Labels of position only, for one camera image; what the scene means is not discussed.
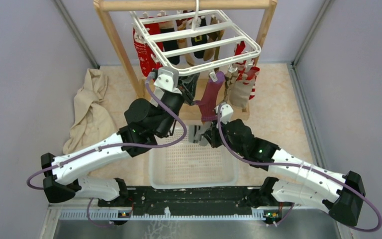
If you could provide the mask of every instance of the white bracket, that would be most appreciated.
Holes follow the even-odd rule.
[[[162,90],[177,93],[182,95],[182,92],[177,88],[178,86],[178,72],[161,67],[158,70],[158,77],[154,82],[154,86],[161,88]]]
[[[216,106],[214,111],[217,114],[217,111],[219,110],[219,106]],[[232,118],[233,115],[233,109],[229,104],[223,104],[222,107],[220,108],[220,121],[222,123],[228,123],[230,119]]]
[[[213,69],[209,70],[208,71],[208,76],[211,78],[211,80],[213,82],[216,82],[217,81],[217,76],[216,76],[216,73],[214,72]]]

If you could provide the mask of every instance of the gray wall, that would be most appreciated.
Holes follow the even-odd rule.
[[[38,238],[48,203],[25,180],[61,153],[88,66],[52,1],[0,1],[0,239]]]
[[[119,59],[93,8],[93,1],[63,0],[63,2],[97,62],[100,65],[119,65]],[[293,60],[323,2],[324,0],[279,0],[260,61]],[[263,10],[227,10],[225,12],[250,37],[256,38]],[[157,13],[149,12],[149,15],[156,16]],[[111,16],[128,56],[133,63],[138,64],[132,41],[131,16],[128,12],[112,12]],[[231,37],[232,34],[226,32],[226,36]],[[233,50],[233,45],[222,47],[220,57],[231,56]]]
[[[382,212],[382,1],[336,0],[298,70],[327,164],[360,173]],[[376,221],[364,206],[359,225]]]

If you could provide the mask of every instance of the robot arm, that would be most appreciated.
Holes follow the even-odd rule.
[[[354,188],[364,196],[365,190],[359,174],[350,171],[344,175],[300,160],[278,145],[255,137],[251,133],[251,129],[245,126],[240,119],[230,121],[233,110],[228,104],[223,104],[220,107],[220,125],[226,146],[230,147],[233,152],[236,152],[244,159],[243,161],[250,163],[251,166],[285,176],[296,182],[291,183],[268,177],[260,191],[249,200],[261,200],[264,205],[274,204],[274,202],[292,202],[311,206],[328,213],[332,218],[345,225],[356,226],[363,200],[331,179]],[[212,147],[219,147],[224,144],[217,127],[218,123],[213,122],[211,127],[202,135]],[[270,165],[257,166],[252,163]],[[287,164],[296,164],[299,167],[288,166]]]
[[[183,103],[193,104],[198,75],[180,78],[177,71],[162,67],[157,74],[153,72],[151,78],[156,79],[155,86],[163,94],[160,101],[174,114],[179,114]],[[42,168],[52,167],[51,170],[44,171],[43,179],[43,189],[48,201],[59,203],[73,197],[99,198],[110,205],[123,205],[128,197],[128,190],[122,179],[97,179],[87,174],[112,162],[135,157],[154,147],[162,147],[163,145],[157,145],[155,136],[167,137],[175,121],[165,109],[155,102],[136,99],[124,113],[127,126],[105,140],[63,156],[55,157],[50,153],[42,155]],[[262,202],[262,205],[277,202],[298,203],[318,208],[343,224],[357,224],[363,201],[330,179],[347,184],[365,195],[358,174],[351,171],[343,175],[306,163],[278,145],[254,137],[251,129],[240,119],[230,121],[233,110],[229,105],[223,104],[220,109],[222,136],[232,153],[236,152],[248,163],[275,163],[270,166],[251,166],[289,177],[299,183],[268,177],[259,191],[248,196],[248,205],[256,206],[257,202]],[[223,144],[217,127],[218,123],[215,121],[202,135],[212,147]],[[293,163],[300,167],[278,163]],[[325,176],[312,170],[320,170]]]
[[[173,114],[179,114],[183,103],[192,105],[198,74],[180,78],[176,70],[161,67],[149,77],[156,79],[155,85],[162,92],[160,101]],[[73,197],[93,197],[122,204],[127,197],[122,179],[103,180],[87,174],[151,148],[163,147],[157,145],[155,136],[167,137],[175,121],[161,105],[146,99],[136,99],[124,115],[127,126],[99,143],[63,156],[55,157],[51,153],[41,156],[42,169],[52,167],[44,171],[43,179],[43,190],[50,203],[64,202]]]

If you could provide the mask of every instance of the beige floor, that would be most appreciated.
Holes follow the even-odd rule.
[[[307,139],[293,93],[286,64],[260,64],[256,96],[250,101],[250,118],[246,121],[256,137],[278,144],[287,152],[312,163]],[[109,87],[102,103],[117,127],[126,125],[124,111],[135,93],[120,66],[102,66],[109,76]],[[119,161],[91,173],[100,178],[123,178],[127,185],[150,185],[148,153]],[[239,162],[237,185],[261,185],[270,173]]]

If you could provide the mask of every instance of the beige cloth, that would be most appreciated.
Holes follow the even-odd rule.
[[[109,112],[100,105],[107,90],[108,77],[100,70],[87,69],[84,85],[74,97],[75,123],[64,154],[72,153],[100,142],[116,131]]]

